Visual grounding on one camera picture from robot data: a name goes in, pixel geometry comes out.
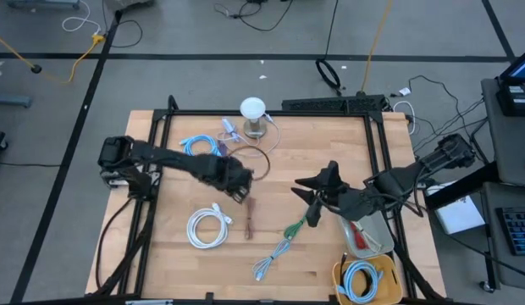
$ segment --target red object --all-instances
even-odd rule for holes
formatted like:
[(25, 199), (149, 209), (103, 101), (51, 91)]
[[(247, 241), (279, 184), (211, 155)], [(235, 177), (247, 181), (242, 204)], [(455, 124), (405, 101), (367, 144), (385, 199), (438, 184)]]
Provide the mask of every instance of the red object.
[(353, 223), (351, 223), (351, 230), (353, 230), (353, 234), (355, 235), (356, 247), (360, 250), (367, 249), (368, 245), (366, 244), (364, 237), (362, 236), (361, 232), (358, 231), (356, 225), (354, 225)]

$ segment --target yellow cable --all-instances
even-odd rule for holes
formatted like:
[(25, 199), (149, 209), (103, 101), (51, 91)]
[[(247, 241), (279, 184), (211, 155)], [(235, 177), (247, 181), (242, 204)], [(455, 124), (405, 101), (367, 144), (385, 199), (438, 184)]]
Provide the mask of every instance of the yellow cable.
[(384, 10), (383, 18), (381, 19), (381, 22), (379, 22), (378, 31), (377, 33), (375, 33), (375, 38), (373, 38), (372, 49), (370, 49), (370, 54), (367, 56), (366, 69), (364, 70), (364, 80), (362, 81), (361, 92), (364, 92), (364, 87), (366, 86), (366, 82), (368, 81), (368, 75), (370, 74), (370, 66), (372, 65), (372, 55), (375, 51), (375, 47), (378, 45), (379, 35), (381, 34), (381, 30), (383, 29), (384, 22), (387, 20), (390, 8), (392, 8), (392, 0), (389, 0), (387, 2), (387, 7)]
[[(73, 64), (73, 68), (72, 70), (70, 71), (70, 77), (68, 80), (60, 80), (59, 78), (55, 77), (54, 75), (50, 75), (48, 74), (46, 71), (42, 71), (42, 74), (48, 78), (49, 80), (54, 80), (54, 81), (57, 81), (61, 84), (69, 84), (75, 77), (75, 73), (76, 73), (76, 67), (78, 66), (78, 64), (80, 63), (80, 61), (82, 61), (82, 59), (84, 59), (87, 54), (89, 54), (91, 51), (93, 51), (93, 49), (101, 42), (104, 42), (104, 36), (102, 35), (93, 35), (91, 37), (93, 39), (93, 43), (91, 44), (91, 47), (82, 55), (80, 56), (78, 59), (76, 59), (75, 61), (75, 64)], [(10, 47), (1, 37), (0, 37), (0, 42), (10, 51), (12, 52), (14, 55), (16, 55), (17, 58), (19, 58), (21, 61), (23, 61), (25, 64), (27, 64), (30, 68), (34, 69), (35, 68), (35, 65), (30, 62), (29, 60), (23, 58), (21, 55), (19, 55), (18, 52), (16, 52), (16, 50), (14, 50), (13, 47)]]

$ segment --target lamp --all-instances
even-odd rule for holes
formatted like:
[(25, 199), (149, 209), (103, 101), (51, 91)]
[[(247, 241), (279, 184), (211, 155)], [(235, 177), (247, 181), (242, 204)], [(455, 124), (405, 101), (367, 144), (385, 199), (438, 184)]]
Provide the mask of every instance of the lamp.
[(240, 112), (246, 118), (244, 133), (253, 139), (258, 139), (266, 133), (266, 122), (260, 119), (266, 111), (266, 105), (258, 97), (248, 97), (240, 105)]

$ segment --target keyboard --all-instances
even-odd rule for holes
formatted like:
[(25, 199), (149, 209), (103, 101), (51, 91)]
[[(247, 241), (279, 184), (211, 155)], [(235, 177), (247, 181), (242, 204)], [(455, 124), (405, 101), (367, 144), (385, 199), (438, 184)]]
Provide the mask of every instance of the keyboard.
[(525, 255), (525, 208), (497, 208), (501, 227), (513, 255)]
[(356, 97), (323, 97), (284, 100), (283, 110), (309, 111), (342, 111), (349, 108), (349, 113), (364, 113), (367, 111), (385, 111), (389, 109), (384, 95), (359, 95)]

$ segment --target lamp base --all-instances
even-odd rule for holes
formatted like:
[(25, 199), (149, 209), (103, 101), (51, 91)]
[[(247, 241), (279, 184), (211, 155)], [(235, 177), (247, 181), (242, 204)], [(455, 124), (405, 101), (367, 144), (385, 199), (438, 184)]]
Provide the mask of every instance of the lamp base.
[(258, 119), (256, 122), (247, 119), (244, 123), (244, 133), (251, 139), (263, 137), (266, 133), (266, 129), (266, 121), (263, 119)]

